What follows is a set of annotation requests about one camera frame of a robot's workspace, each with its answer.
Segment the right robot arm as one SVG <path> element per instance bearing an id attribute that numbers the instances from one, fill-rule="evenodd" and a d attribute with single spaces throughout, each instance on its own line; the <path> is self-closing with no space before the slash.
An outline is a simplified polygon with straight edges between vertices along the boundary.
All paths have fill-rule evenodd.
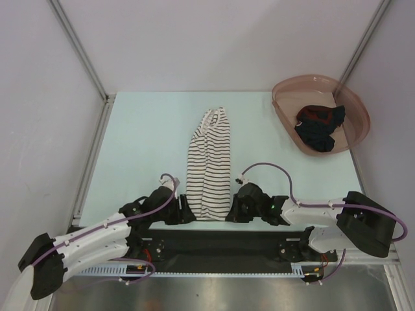
<path id="1" fill-rule="evenodd" d="M 273 226 L 306 225 L 299 252 L 307 260 L 352 247 L 385 258 L 397 223 L 393 213 L 357 191 L 326 202 L 295 202 L 288 196 L 269 196 L 247 183 L 234 195 L 226 221 L 248 223 L 254 218 Z"/>

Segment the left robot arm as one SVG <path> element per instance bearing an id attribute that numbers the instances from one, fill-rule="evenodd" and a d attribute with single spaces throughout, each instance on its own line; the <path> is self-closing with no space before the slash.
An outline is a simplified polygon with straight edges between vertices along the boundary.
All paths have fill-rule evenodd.
<path id="1" fill-rule="evenodd" d="M 40 300 L 57 291 L 77 273 L 107 260 L 138 259 L 145 248 L 142 234 L 154 222 L 167 225 L 195 221 L 184 194 L 164 186 L 122 206 L 104 221 L 63 236 L 37 236 L 19 261 L 32 266 L 30 296 Z"/>

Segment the black white striped tank top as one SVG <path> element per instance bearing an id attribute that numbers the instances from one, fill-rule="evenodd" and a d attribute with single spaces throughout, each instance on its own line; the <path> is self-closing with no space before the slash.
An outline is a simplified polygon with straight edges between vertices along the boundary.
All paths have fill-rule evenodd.
<path id="1" fill-rule="evenodd" d="M 231 207 L 231 126 L 224 108 L 205 112 L 189 143 L 186 190 L 199 221 L 224 221 Z"/>

